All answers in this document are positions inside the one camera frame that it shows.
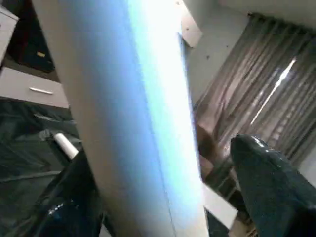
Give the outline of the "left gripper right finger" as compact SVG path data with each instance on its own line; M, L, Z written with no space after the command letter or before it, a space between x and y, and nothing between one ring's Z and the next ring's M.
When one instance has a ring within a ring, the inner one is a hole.
M238 134L230 155L259 236L316 235L316 189L281 152L256 136Z

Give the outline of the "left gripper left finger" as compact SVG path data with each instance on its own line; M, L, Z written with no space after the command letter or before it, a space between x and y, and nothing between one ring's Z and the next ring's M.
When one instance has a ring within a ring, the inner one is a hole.
M27 237L97 237L103 211L84 151L49 183L29 215Z

